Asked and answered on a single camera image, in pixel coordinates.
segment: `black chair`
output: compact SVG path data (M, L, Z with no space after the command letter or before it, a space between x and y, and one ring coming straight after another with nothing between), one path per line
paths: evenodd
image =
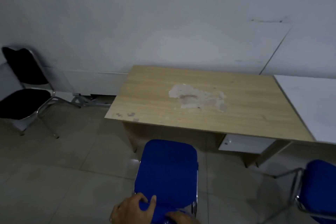
M55 138L59 136L42 120L41 112L45 107L52 105L58 101L68 103L75 107L81 108L79 105L66 101L55 96L55 90L44 76L38 60L34 54L26 49L14 49L2 47L2 53L7 60L8 65L21 82L22 90L15 91L0 101L0 118L8 120L23 120L31 116L36 116ZM48 90L30 89L29 86L47 85L52 90L52 94Z

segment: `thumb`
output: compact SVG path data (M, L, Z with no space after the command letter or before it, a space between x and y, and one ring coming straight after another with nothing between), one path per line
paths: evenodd
M149 207L148 209L146 210L146 212L153 217L153 214L154 214L154 209L156 207L156 195L154 195L152 197L152 199L150 200L150 204L149 204Z

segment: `desk top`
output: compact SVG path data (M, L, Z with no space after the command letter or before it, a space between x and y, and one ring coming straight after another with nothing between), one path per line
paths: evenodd
M105 118L314 141L269 75L133 66Z
M336 79L275 78L315 140L336 143Z

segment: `black chair seat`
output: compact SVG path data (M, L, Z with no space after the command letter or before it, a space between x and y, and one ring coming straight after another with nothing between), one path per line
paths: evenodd
M0 118L21 120L32 115L51 97L47 90L18 90L0 101Z

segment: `black chair backrest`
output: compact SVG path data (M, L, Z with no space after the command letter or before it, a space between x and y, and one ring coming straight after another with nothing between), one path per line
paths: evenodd
M29 50L2 47L2 53L20 82L32 85L49 83Z

